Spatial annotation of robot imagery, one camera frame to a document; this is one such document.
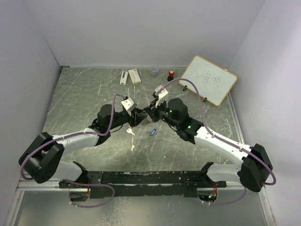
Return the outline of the blue key tag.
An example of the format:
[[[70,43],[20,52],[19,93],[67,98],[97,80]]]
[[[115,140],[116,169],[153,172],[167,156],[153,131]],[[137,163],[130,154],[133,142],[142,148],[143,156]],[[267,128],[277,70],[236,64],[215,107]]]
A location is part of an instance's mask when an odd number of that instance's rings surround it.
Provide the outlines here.
[[[153,136],[153,135],[156,133],[156,131],[157,131],[156,129],[153,129],[153,130],[151,131],[150,135]]]

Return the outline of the metal key holder red handle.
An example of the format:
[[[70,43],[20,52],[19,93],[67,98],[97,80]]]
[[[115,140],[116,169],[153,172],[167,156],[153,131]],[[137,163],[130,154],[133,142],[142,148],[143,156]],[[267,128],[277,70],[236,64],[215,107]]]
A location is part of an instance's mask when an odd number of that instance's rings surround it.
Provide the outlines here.
[[[148,125],[152,123],[152,119],[149,119],[149,118],[145,118],[143,119],[143,121],[141,122],[142,125]]]

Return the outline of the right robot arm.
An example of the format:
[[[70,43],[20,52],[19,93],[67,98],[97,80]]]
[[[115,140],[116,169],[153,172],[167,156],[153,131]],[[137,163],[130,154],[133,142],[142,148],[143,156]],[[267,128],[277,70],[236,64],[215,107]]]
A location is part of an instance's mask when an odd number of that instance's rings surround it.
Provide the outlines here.
[[[207,147],[232,162],[230,165],[211,164],[199,176],[202,186],[210,187],[218,181],[229,181],[241,183],[250,191],[259,192],[267,184],[273,167],[262,145],[249,146],[206,129],[204,123],[189,116],[187,106],[179,98],[164,101],[159,106],[152,101],[144,111],[153,122],[162,120],[174,128],[182,140]]]

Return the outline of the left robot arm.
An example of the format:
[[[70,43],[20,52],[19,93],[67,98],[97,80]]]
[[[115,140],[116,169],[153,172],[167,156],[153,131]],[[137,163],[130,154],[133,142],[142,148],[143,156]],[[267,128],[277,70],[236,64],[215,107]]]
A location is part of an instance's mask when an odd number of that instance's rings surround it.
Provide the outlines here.
[[[147,113],[135,106],[116,112],[113,105],[106,104],[101,107],[92,124],[84,130],[60,136],[43,132],[21,155],[18,162],[21,176],[38,184],[51,178],[69,180],[77,188],[82,188],[89,182],[88,171],[76,161],[62,161],[62,156],[82,148],[101,145],[111,136],[111,129],[124,124],[135,127],[146,117]]]

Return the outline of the green white staple box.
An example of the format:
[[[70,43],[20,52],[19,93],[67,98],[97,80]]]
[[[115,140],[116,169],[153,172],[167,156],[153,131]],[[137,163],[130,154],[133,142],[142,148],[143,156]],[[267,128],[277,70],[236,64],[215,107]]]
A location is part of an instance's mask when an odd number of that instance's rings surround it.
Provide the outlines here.
[[[133,84],[134,86],[140,85],[140,84],[142,83],[141,78],[140,78],[140,76],[139,76],[139,73],[138,73],[137,69],[129,70],[128,73],[129,73],[129,75],[130,75],[132,84]]]

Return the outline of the white stapler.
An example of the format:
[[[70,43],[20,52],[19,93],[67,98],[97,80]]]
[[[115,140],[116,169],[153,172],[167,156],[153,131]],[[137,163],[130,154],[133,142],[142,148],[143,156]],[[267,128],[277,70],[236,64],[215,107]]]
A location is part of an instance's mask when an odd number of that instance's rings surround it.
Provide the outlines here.
[[[127,84],[127,77],[128,77],[128,71],[122,71],[121,77],[120,77],[120,85],[126,85]]]

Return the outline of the clear jar of clips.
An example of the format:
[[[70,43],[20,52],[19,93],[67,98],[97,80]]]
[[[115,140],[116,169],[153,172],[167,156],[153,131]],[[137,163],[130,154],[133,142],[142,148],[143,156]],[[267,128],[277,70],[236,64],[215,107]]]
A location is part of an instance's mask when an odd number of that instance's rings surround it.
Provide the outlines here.
[[[151,75],[152,76],[158,77],[158,75],[159,75],[159,68],[156,65],[152,65],[150,67],[150,70],[151,70]]]

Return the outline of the red black stamp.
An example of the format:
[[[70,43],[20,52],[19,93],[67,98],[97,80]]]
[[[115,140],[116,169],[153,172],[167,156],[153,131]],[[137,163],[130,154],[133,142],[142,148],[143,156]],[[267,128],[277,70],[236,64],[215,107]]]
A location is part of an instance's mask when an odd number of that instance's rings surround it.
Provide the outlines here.
[[[172,81],[174,79],[174,70],[168,72],[167,81]]]

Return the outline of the yellow framed whiteboard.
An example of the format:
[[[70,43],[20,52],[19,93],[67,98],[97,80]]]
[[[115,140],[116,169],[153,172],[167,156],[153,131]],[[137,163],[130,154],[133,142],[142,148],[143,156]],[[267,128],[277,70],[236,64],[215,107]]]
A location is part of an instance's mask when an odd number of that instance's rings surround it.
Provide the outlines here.
[[[215,106],[221,105],[237,76],[201,56],[194,56],[179,83],[192,92],[197,87],[200,96]]]

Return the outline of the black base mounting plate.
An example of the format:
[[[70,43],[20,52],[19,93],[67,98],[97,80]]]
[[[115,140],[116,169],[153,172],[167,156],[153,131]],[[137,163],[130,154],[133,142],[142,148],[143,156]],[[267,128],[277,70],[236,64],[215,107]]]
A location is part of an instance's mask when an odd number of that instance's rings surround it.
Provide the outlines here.
[[[212,181],[201,171],[89,171],[77,183],[105,184],[113,187],[115,197],[171,196],[197,197],[197,189],[226,187],[225,181]]]

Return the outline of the aluminium rail frame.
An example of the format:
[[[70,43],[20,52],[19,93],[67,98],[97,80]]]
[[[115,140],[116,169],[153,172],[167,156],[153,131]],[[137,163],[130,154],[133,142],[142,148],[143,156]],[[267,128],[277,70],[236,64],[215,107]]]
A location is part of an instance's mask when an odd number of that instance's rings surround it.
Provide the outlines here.
[[[117,95],[78,132],[43,132],[20,156],[21,225],[186,226],[218,223],[271,178],[263,146],[208,128],[179,98],[144,109]]]

